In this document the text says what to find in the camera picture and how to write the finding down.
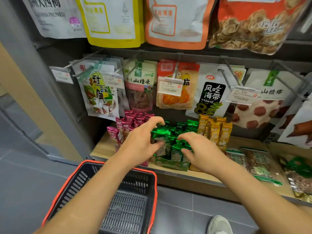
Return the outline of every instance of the forearm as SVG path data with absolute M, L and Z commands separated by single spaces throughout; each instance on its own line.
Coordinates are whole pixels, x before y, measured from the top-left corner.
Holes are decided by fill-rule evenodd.
M 119 154 L 111 157 L 94 177 L 36 233 L 98 233 L 111 200 L 131 169 Z
M 239 197 L 264 233 L 295 234 L 312 231 L 312 220 L 306 213 L 271 191 L 237 163 L 228 160 L 217 178 Z

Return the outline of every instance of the orange and white bag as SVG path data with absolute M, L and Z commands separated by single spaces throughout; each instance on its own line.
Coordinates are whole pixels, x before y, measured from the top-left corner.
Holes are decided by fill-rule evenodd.
M 145 39 L 160 47 L 203 49 L 214 1 L 146 0 Z
M 172 78 L 176 64 L 175 62 L 159 62 L 157 77 Z M 184 81 L 181 96 L 157 93 L 156 106 L 163 109 L 174 108 L 177 110 L 191 108 L 196 92 L 199 67 L 200 65 L 196 63 L 179 62 L 176 78 Z
M 307 0 L 220 0 L 209 47 L 273 55 L 306 5 Z

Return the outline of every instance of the black plastic basket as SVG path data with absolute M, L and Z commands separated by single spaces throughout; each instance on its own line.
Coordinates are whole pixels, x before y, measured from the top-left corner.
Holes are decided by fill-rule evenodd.
M 104 162 L 82 162 L 60 189 L 42 222 L 49 221 L 99 171 Z M 111 201 L 99 233 L 150 233 L 157 203 L 157 176 L 133 168 L 124 177 Z

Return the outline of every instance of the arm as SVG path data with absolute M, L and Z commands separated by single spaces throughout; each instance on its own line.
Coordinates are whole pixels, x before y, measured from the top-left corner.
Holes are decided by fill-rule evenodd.
M 312 232 L 312 219 L 304 211 L 272 192 L 239 164 L 226 157 L 202 135 L 188 132 L 185 139 L 194 154 L 182 149 L 191 163 L 230 188 L 264 233 L 297 234 Z
M 156 127 L 157 123 L 164 125 L 161 117 L 152 117 L 148 122 L 130 132 L 119 151 L 68 204 L 35 233 L 98 233 L 111 200 L 125 175 L 133 167 L 150 158 L 162 145 L 162 143 L 150 143 L 151 130 Z

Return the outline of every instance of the yellow and white bag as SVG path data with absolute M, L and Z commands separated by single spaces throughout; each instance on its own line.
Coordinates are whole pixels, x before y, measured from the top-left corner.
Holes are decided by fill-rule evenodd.
M 139 47 L 144 42 L 142 0 L 76 0 L 91 45 Z

